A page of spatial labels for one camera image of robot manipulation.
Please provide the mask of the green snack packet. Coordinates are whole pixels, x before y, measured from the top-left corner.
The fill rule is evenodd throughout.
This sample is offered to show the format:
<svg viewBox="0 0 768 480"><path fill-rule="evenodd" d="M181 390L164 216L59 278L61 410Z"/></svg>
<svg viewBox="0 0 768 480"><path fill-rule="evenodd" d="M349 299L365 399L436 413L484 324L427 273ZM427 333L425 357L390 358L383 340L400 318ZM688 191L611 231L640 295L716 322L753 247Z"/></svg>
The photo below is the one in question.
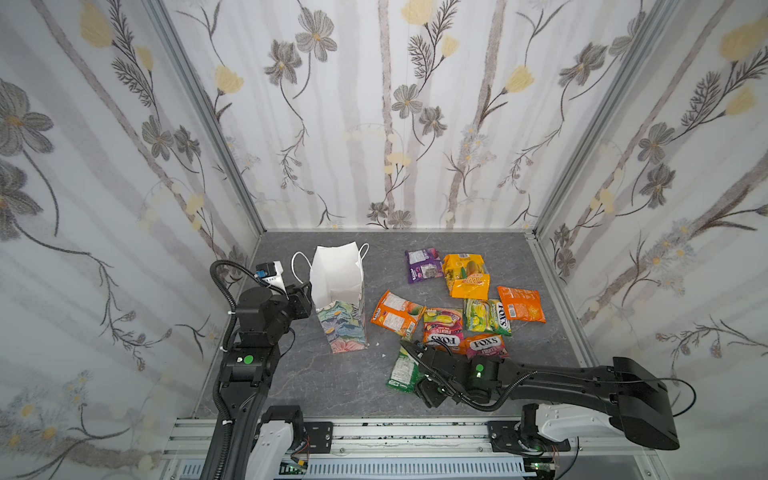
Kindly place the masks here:
<svg viewBox="0 0 768 480"><path fill-rule="evenodd" d="M423 378L418 363L404 348L400 348L386 385L401 392L413 393Z"/></svg>

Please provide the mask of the red orange Fox's candy packet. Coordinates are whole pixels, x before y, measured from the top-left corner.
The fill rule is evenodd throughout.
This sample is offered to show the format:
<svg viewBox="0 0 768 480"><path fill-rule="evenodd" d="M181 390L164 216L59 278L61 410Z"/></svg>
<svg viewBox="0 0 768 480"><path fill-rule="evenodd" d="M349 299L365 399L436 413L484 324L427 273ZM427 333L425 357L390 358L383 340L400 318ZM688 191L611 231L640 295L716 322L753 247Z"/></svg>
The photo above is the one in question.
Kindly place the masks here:
<svg viewBox="0 0 768 480"><path fill-rule="evenodd" d="M466 352L463 315L452 308L426 308L423 314L423 343L463 355Z"/></svg>

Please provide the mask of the floral white paper bag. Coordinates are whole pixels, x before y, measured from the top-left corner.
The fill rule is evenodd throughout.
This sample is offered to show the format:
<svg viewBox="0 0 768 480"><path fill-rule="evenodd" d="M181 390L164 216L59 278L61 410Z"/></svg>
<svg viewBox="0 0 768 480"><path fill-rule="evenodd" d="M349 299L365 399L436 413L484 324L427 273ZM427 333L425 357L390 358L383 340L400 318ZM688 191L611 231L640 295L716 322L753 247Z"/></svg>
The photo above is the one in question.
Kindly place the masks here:
<svg viewBox="0 0 768 480"><path fill-rule="evenodd" d="M308 282L320 326L334 354L368 348L364 314L364 269L370 245L351 242L341 246L318 246L312 259L297 251L290 267L295 279L300 260L309 267Z"/></svg>

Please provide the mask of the orange white snack packet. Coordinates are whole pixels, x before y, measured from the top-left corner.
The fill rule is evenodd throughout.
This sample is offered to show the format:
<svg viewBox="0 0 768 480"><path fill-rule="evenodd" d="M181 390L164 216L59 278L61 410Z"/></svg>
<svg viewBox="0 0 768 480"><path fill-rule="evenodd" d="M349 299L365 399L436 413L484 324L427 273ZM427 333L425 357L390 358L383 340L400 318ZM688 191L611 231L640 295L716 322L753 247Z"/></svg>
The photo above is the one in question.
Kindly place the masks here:
<svg viewBox="0 0 768 480"><path fill-rule="evenodd" d="M412 340L426 307L387 291L374 309L371 323Z"/></svg>

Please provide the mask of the green yellow Fox's candy packet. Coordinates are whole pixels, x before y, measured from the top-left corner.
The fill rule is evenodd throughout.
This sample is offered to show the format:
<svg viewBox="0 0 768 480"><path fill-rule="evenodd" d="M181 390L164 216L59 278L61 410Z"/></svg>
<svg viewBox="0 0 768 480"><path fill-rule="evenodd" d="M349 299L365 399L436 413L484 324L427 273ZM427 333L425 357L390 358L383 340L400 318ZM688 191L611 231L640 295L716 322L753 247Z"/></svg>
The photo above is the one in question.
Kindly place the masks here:
<svg viewBox="0 0 768 480"><path fill-rule="evenodd" d="M511 336L512 329L500 300L464 300L465 327L470 332Z"/></svg>

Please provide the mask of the pink Fox's candy packet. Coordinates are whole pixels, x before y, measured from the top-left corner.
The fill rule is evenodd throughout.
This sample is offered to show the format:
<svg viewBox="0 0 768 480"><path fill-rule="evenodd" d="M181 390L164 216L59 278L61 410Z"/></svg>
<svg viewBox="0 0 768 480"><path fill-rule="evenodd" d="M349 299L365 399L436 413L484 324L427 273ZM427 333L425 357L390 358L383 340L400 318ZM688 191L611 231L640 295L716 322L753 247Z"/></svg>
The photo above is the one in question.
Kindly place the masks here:
<svg viewBox="0 0 768 480"><path fill-rule="evenodd" d="M460 352L468 359L477 356L509 357L503 336L496 333L484 333L465 338Z"/></svg>

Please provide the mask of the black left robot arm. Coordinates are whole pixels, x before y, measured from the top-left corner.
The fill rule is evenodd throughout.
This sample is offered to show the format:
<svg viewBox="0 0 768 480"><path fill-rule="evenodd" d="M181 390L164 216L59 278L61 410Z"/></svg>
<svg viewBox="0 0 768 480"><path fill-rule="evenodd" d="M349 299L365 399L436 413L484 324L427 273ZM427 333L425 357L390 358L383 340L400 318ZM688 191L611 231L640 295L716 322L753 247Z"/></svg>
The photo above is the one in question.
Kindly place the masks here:
<svg viewBox="0 0 768 480"><path fill-rule="evenodd" d="M235 299L218 270L231 267L256 286ZM243 265L217 260L210 276L229 305L212 398L217 421L201 472L203 479L243 479L255 444L258 420L282 353L278 346L296 320L314 313L309 282L275 286Z"/></svg>

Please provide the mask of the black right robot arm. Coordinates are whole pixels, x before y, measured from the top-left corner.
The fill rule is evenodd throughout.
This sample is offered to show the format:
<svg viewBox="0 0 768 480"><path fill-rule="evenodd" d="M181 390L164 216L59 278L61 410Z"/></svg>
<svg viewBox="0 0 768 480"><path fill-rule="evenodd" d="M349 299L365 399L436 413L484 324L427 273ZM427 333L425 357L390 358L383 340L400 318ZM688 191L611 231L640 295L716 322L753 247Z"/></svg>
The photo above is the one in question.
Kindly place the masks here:
<svg viewBox="0 0 768 480"><path fill-rule="evenodd" d="M680 448L669 378L656 377L636 361L565 368L518 363L499 356L460 357L434 346L403 340L400 346L424 376L415 392L429 408L451 399L481 412L508 400L553 402L603 413L611 427L637 445Z"/></svg>

